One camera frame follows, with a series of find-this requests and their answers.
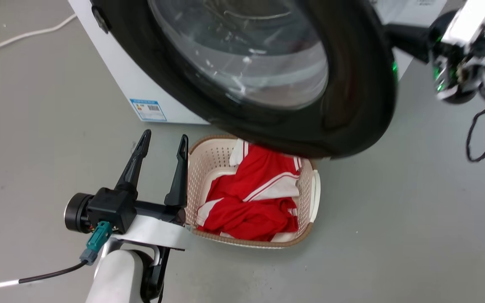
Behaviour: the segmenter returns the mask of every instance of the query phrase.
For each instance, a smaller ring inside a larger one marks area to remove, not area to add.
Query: laundry basket
[[[303,160],[300,178],[296,183],[300,196],[294,198],[298,209],[298,232],[285,242],[249,241],[217,236],[197,230],[198,208],[205,203],[211,182],[216,177],[234,174],[236,169],[229,166],[229,157],[237,138],[234,136],[209,136],[198,141],[189,150],[187,186],[187,224],[197,236],[217,242],[260,249],[281,249],[298,244],[312,230],[317,215],[321,194],[321,183],[317,170],[307,159]]]

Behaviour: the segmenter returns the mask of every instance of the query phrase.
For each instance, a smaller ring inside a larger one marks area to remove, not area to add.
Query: clothes
[[[198,209],[198,230],[256,241],[296,232],[292,197],[299,196],[295,183],[301,159],[238,140],[229,162],[239,164],[237,173],[212,182],[206,203]]]

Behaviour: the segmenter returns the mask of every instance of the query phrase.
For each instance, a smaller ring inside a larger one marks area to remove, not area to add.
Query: gray floor
[[[71,13],[63,0],[0,0],[0,41]],[[320,214],[303,243],[260,251],[196,239],[171,256],[165,302],[485,302],[485,161],[464,157],[483,102],[438,102],[420,64],[400,86],[379,143],[321,162]],[[0,280],[77,262],[87,236],[65,229],[67,201],[113,186],[146,128],[140,199],[160,202],[181,134],[221,131],[138,121],[77,21],[0,50]],[[484,144],[485,118],[474,151]],[[92,278],[87,267],[0,289],[0,302],[82,302]]]

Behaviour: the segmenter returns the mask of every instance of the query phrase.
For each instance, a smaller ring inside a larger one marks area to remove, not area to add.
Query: sticker label
[[[131,103],[142,120],[167,121],[158,102],[131,98]]]

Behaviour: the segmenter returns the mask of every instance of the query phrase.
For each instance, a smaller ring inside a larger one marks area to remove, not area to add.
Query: brown basket rim
[[[196,148],[198,146],[200,146],[200,144],[207,142],[208,140],[214,140],[214,139],[236,140],[237,137],[233,136],[233,135],[212,135],[212,136],[203,137],[200,140],[198,140],[194,145],[192,145],[192,147],[188,151],[189,155],[192,155],[192,153],[194,153],[194,150],[196,150]],[[310,164],[312,165],[312,169],[315,169],[316,168],[315,162],[312,161],[312,160],[309,160],[309,161],[310,161]],[[302,240],[306,239],[308,234],[310,234],[310,232],[312,230],[312,226],[313,226],[313,223],[309,222],[308,225],[306,225],[306,227],[304,228],[304,232],[300,236],[298,236],[297,238],[295,238],[295,239],[293,239],[289,242],[281,242],[281,243],[280,242],[250,241],[250,240],[240,240],[240,239],[226,238],[226,237],[218,236],[216,234],[210,234],[208,232],[200,231],[200,230],[197,230],[197,229],[194,229],[194,228],[192,228],[192,232],[196,236],[200,236],[202,238],[206,238],[206,239],[209,239],[209,240],[215,240],[215,241],[223,242],[223,243],[227,243],[227,244],[234,244],[234,245],[241,245],[241,246],[263,247],[263,248],[270,248],[270,249],[274,249],[274,248],[280,249],[280,248],[293,246],[293,245],[296,245],[296,244],[302,242]]]

